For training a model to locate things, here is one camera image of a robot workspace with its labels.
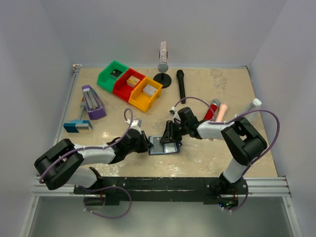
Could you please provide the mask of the blue leather card holder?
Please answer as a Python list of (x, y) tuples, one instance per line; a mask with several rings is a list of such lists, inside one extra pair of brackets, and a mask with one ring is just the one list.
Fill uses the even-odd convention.
[(182, 143), (160, 143), (161, 136), (150, 136), (149, 141), (152, 143), (152, 147), (149, 149), (148, 153), (150, 156), (156, 155), (168, 155), (180, 153), (180, 148)]

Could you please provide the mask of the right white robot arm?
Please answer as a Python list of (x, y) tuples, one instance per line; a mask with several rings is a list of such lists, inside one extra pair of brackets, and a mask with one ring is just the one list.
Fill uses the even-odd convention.
[(175, 112), (173, 120), (166, 122), (164, 134), (159, 142), (178, 143), (185, 135), (200, 140), (216, 139), (226, 142), (233, 158), (222, 173), (220, 188), (227, 194), (237, 189), (237, 181), (247, 166), (268, 146), (263, 136), (245, 117), (237, 118), (228, 124), (209, 120), (199, 121), (189, 107)]

